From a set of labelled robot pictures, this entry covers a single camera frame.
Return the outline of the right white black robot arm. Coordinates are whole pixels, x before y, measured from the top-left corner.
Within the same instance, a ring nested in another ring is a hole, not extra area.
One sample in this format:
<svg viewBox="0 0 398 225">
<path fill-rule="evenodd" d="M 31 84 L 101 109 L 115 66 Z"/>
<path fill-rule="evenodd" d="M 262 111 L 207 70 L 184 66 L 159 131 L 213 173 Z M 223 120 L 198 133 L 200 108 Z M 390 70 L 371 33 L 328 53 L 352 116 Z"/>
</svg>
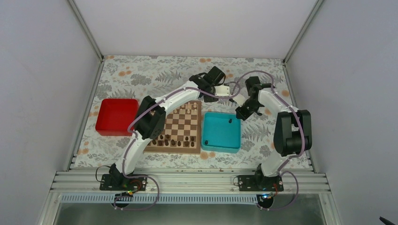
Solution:
<svg viewBox="0 0 398 225">
<path fill-rule="evenodd" d="M 312 146 L 311 114 L 285 102 L 273 84 L 260 82 L 259 77 L 245 81 L 248 99 L 236 109 L 236 118 L 248 119 L 267 108 L 276 118 L 274 131 L 275 150 L 264 163 L 257 166 L 254 175 L 239 175 L 238 186 L 242 192 L 283 191 L 282 169 Z"/>
</svg>

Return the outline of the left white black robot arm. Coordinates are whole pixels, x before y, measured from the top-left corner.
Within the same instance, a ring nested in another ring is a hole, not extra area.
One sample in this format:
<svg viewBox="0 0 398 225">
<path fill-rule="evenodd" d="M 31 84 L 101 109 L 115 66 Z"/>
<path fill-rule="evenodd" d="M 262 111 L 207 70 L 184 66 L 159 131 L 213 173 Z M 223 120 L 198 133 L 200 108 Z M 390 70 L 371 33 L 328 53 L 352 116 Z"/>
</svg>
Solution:
<svg viewBox="0 0 398 225">
<path fill-rule="evenodd" d="M 217 67 L 207 73 L 193 75 L 181 87 L 161 97 L 146 96 L 129 125 L 131 139 L 122 157 L 111 165 L 103 181 L 112 188 L 124 190 L 130 185 L 131 174 L 148 143 L 164 130 L 166 117 L 181 105 L 203 98 L 205 102 L 216 102 L 216 87 L 223 84 L 226 75 Z"/>
</svg>

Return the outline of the wooden chess board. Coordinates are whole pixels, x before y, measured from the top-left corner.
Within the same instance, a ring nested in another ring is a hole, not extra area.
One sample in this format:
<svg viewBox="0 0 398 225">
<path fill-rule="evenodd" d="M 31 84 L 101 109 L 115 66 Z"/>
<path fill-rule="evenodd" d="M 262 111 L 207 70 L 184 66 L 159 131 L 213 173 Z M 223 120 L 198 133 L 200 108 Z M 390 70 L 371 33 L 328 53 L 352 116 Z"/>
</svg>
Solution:
<svg viewBox="0 0 398 225">
<path fill-rule="evenodd" d="M 174 154 L 199 154 L 201 152 L 201 101 L 190 101 L 176 109 L 166 116 L 164 130 L 161 135 L 164 139 L 160 139 L 160 135 L 155 139 L 156 145 L 148 143 L 144 152 L 150 153 L 174 153 Z M 165 146 L 165 140 L 168 140 L 169 145 Z M 170 146 L 170 141 L 174 140 L 176 145 Z M 181 147 L 178 147 L 177 142 L 181 141 Z M 184 142 L 188 141 L 189 147 L 184 147 Z"/>
</svg>

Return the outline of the floral patterned table mat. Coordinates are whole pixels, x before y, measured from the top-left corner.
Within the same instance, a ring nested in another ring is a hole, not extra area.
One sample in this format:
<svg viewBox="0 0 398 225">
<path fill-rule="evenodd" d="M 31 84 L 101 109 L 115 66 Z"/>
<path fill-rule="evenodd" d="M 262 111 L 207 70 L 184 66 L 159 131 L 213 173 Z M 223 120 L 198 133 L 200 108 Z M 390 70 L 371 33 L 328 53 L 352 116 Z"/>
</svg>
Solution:
<svg viewBox="0 0 398 225">
<path fill-rule="evenodd" d="M 246 95 L 245 79 L 258 76 L 262 83 L 274 83 L 278 95 L 291 101 L 283 63 L 279 59 L 121 56 L 106 57 L 88 115 L 74 167 L 105 167 L 124 153 L 129 136 L 101 136 L 95 129 L 100 106 L 106 98 L 135 98 L 165 95 L 195 74 L 218 67 L 226 82 L 238 82 Z M 137 168 L 157 169 L 254 169 L 274 151 L 275 118 L 266 108 L 241 124 L 241 149 L 236 154 L 201 151 L 190 154 L 142 154 Z"/>
</svg>

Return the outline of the teal plastic tray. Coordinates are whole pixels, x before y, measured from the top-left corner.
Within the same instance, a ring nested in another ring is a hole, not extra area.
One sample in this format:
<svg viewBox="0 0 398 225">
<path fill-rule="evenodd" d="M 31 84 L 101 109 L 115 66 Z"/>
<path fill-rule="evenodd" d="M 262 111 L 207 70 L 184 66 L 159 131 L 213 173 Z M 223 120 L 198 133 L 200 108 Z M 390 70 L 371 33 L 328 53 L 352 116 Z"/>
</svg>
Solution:
<svg viewBox="0 0 398 225">
<path fill-rule="evenodd" d="M 241 148 L 241 120 L 231 113 L 205 113 L 202 122 L 201 148 L 205 151 L 238 153 Z"/>
</svg>

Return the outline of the red plastic tray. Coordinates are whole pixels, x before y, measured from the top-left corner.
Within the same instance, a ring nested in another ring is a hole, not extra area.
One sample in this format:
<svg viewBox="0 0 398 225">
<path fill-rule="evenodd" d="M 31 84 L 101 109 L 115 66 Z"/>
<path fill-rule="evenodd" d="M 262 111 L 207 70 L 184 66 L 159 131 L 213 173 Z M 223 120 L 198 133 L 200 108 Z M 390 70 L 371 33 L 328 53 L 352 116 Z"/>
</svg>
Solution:
<svg viewBox="0 0 398 225">
<path fill-rule="evenodd" d="M 136 99 L 107 98 L 101 102 L 95 130 L 101 136 L 130 136 L 139 103 Z"/>
</svg>

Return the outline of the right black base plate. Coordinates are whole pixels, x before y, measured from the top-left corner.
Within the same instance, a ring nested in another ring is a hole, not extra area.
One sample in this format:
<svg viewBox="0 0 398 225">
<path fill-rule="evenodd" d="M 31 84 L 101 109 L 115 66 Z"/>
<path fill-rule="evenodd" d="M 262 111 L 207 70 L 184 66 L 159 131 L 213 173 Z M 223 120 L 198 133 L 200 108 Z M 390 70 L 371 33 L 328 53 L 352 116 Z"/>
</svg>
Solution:
<svg viewBox="0 0 398 225">
<path fill-rule="evenodd" d="M 264 177 L 255 175 L 237 176 L 237 184 L 241 192 L 272 192 L 284 191 L 281 176 Z"/>
</svg>

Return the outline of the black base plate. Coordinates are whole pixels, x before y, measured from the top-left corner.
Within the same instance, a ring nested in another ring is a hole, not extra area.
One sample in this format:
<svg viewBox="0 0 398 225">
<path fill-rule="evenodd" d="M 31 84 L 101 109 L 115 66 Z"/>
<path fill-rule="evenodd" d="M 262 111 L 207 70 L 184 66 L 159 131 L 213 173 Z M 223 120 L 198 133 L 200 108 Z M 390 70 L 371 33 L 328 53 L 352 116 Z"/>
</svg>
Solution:
<svg viewBox="0 0 398 225">
<path fill-rule="evenodd" d="M 138 176 L 137 178 L 127 179 L 122 177 L 120 180 L 112 178 L 110 174 L 102 175 L 100 187 L 101 191 L 145 191 L 147 177 Z"/>
<path fill-rule="evenodd" d="M 281 176 L 264 177 L 255 175 L 237 176 L 237 184 L 241 192 L 272 192 L 284 191 Z"/>
</svg>

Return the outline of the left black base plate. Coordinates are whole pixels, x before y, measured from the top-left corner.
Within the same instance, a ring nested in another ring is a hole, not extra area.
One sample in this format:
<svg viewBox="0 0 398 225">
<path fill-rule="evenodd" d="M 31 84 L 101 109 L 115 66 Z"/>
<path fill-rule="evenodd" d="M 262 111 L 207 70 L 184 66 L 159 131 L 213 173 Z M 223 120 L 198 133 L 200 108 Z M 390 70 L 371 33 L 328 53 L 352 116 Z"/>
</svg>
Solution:
<svg viewBox="0 0 398 225">
<path fill-rule="evenodd" d="M 120 180 L 112 178 L 110 174 L 102 175 L 100 187 L 101 191 L 145 191 L 147 177 L 138 176 L 137 178 L 127 179 L 122 177 Z"/>
</svg>

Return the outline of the aluminium rail frame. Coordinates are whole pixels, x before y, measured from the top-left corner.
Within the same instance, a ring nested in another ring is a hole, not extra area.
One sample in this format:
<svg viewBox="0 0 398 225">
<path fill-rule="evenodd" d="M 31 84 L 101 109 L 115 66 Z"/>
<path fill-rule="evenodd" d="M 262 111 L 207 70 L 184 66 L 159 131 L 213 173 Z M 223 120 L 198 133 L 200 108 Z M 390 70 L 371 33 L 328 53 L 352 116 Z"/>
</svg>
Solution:
<svg viewBox="0 0 398 225">
<path fill-rule="evenodd" d="M 154 178 L 149 180 L 146 193 L 155 194 L 238 194 L 236 172 L 193 172 L 193 171 L 143 171 Z M 325 174 L 307 171 L 294 171 L 292 175 L 283 176 L 285 194 L 293 194 L 298 189 L 301 194 L 329 194 L 331 189 Z M 100 183 L 95 172 L 68 171 L 57 172 L 50 187 L 51 192 L 84 192 L 100 191 Z"/>
</svg>

